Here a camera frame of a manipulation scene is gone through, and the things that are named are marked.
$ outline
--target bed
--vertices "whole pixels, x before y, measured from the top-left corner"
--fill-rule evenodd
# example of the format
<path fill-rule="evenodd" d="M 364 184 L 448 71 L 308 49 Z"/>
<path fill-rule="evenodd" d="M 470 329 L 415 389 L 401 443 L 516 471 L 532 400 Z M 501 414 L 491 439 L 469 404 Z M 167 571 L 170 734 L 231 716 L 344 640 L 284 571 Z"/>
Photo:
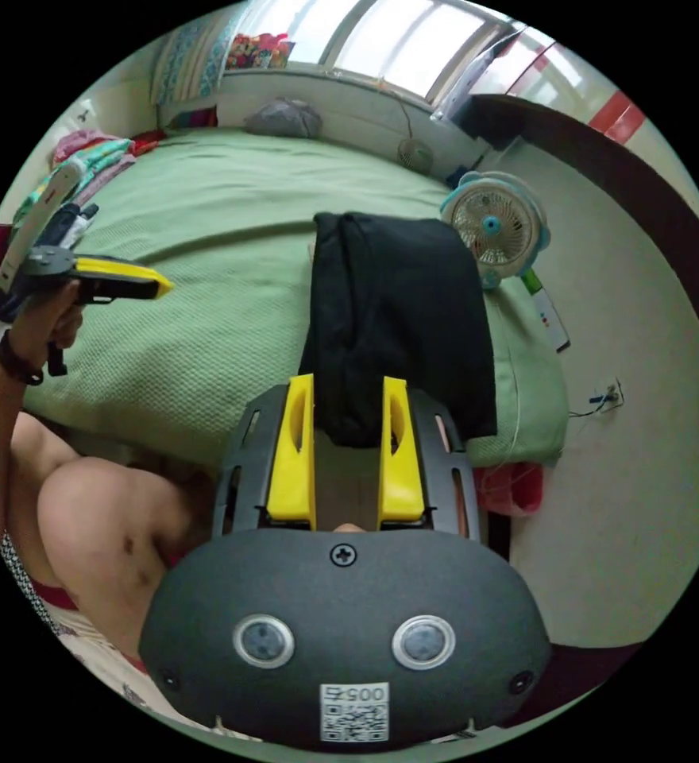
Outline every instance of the bed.
<path fill-rule="evenodd" d="M 246 403 L 297 371 L 315 213 L 437 216 L 446 190 L 326 142 L 173 134 L 95 195 L 99 212 L 78 251 L 150 265 L 176 289 L 88 308 L 70 374 L 30 388 L 26 408 L 214 470 Z M 521 280 L 485 301 L 498 432 L 469 441 L 471 462 L 552 462 L 569 410 L 556 354 Z"/>

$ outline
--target small round fan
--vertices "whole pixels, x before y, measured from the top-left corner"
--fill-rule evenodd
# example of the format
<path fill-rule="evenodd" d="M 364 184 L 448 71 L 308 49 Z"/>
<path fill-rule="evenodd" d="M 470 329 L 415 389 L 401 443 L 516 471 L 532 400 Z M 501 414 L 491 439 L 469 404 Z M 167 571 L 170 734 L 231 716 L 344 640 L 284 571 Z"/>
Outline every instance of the small round fan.
<path fill-rule="evenodd" d="M 524 275 L 550 243 L 534 192 L 505 172 L 467 172 L 440 207 L 477 259 L 484 289 Z"/>

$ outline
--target qr code label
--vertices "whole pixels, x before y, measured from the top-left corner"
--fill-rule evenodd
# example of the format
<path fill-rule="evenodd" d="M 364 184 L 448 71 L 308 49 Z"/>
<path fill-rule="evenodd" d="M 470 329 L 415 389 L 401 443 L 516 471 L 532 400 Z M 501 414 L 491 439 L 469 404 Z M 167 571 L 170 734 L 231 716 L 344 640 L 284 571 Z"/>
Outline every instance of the qr code label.
<path fill-rule="evenodd" d="M 321 684 L 323 742 L 388 742 L 389 684 Z"/>

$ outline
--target fan grille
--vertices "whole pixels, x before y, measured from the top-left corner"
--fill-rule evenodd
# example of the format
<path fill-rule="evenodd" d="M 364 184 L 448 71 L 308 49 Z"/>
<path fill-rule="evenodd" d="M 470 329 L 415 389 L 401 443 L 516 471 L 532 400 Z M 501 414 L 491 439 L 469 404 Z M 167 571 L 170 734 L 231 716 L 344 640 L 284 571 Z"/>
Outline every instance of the fan grille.
<path fill-rule="evenodd" d="M 500 229 L 489 234 L 482 221 L 495 217 Z M 479 262 L 504 267 L 521 258 L 536 242 L 537 225 L 526 202 L 508 189 L 475 188 L 456 202 L 452 224 Z"/>

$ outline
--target wristband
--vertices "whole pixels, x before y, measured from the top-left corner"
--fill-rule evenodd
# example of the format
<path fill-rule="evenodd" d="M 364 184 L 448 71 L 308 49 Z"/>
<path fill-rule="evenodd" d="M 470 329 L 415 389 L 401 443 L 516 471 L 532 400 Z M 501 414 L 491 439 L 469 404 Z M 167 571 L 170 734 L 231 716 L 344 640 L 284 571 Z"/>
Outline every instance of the wristband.
<path fill-rule="evenodd" d="M 8 334 L 10 330 L 6 330 L 6 333 L 2 335 L 0 340 L 0 365 L 5 372 L 17 382 L 36 387 L 42 384 L 44 375 L 42 369 L 35 369 L 25 361 L 23 358 L 19 358 L 14 352 L 14 349 L 10 345 Z"/>

